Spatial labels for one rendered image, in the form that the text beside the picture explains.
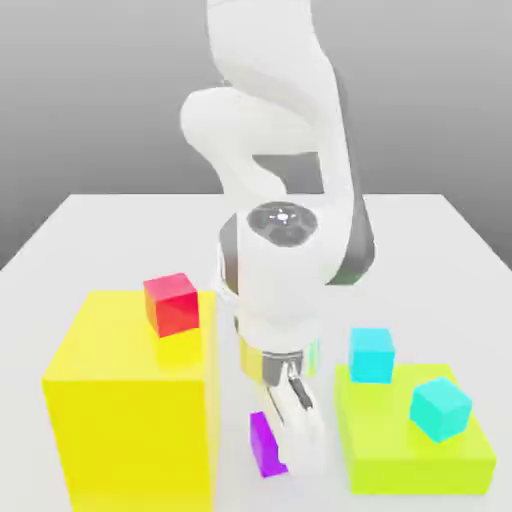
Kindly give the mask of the small purple cube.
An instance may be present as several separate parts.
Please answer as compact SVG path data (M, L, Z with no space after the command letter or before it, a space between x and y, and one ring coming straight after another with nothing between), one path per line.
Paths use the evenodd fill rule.
M288 472L279 459L279 449L275 436L263 411L250 414L250 444L252 453L263 478Z

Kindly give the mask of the small cyan cube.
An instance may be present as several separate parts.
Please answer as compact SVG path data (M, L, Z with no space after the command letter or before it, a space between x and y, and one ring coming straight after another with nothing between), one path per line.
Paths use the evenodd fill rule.
M390 384L394 361L395 347L389 329L351 329L348 366L352 382Z

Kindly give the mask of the large yellow box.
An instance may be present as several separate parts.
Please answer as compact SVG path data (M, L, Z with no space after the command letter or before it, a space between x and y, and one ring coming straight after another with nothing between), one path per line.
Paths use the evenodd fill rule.
M220 431L216 297L159 338L139 291L95 291L42 378L72 512L213 512Z

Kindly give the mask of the large lime box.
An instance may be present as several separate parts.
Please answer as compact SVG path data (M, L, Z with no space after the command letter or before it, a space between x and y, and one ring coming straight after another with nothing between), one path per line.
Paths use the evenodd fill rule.
M410 419L414 389L440 377L455 381L446 364L398 364L390 384L355 383L346 364L336 366L334 405L352 493L487 492L496 455L474 414L439 443Z

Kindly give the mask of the small turquoise cube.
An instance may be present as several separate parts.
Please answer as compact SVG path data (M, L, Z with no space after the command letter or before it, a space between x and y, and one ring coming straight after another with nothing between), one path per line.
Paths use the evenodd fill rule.
M409 418L441 443L467 428L471 411L471 398L447 377L438 377L413 390Z

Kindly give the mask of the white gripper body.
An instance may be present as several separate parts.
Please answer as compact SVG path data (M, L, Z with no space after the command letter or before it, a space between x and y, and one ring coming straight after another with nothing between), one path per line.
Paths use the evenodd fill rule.
M327 436L319 403L305 382L265 388L265 414L279 460L291 475L313 475L326 461Z

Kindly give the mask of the small red cube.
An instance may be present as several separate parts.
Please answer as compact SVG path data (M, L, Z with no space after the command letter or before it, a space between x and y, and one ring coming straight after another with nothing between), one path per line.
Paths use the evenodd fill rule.
M159 338L199 327L198 292L185 273L143 282L145 309Z

